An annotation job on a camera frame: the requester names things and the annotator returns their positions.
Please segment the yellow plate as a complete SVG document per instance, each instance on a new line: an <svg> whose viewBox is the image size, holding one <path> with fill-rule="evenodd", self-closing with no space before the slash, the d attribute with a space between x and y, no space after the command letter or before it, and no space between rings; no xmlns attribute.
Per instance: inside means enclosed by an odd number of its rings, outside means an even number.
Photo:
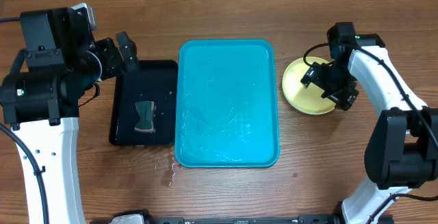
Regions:
<svg viewBox="0 0 438 224"><path fill-rule="evenodd" d="M300 112L310 115L326 114L335 109L335 103L321 98L323 90L315 84L305 87L301 79L309 70L302 58L294 60L285 69L282 90L287 102Z"/></svg>

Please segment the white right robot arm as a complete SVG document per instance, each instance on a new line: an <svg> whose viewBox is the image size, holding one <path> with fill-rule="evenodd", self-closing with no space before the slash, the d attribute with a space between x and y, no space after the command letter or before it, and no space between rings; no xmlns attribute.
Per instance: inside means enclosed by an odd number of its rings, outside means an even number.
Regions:
<svg viewBox="0 0 438 224"><path fill-rule="evenodd" d="M378 117L365 149L366 176L342 201L340 222L378 223L401 197L436 201L410 192L437 179L437 109L407 86L378 34L357 34L351 22L341 22L326 37L332 62L311 63L302 85L316 85L323 99L346 111L360 84Z"/></svg>

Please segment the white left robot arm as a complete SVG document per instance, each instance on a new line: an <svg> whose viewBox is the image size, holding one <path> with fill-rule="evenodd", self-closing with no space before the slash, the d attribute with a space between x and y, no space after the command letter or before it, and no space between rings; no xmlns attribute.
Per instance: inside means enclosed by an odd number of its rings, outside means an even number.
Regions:
<svg viewBox="0 0 438 224"><path fill-rule="evenodd" d="M22 49L1 84L3 130L21 157L30 223L85 223L77 170L79 100L137 63L126 32L94 41L67 34L58 48Z"/></svg>

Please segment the green brown sponge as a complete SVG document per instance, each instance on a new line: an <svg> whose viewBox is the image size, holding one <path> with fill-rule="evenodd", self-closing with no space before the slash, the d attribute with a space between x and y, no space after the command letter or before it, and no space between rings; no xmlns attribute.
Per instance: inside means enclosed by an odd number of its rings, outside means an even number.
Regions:
<svg viewBox="0 0 438 224"><path fill-rule="evenodd" d="M134 129L137 132L151 133L155 131L153 122L154 110L155 103L153 101L139 101L136 103L139 121L136 123Z"/></svg>

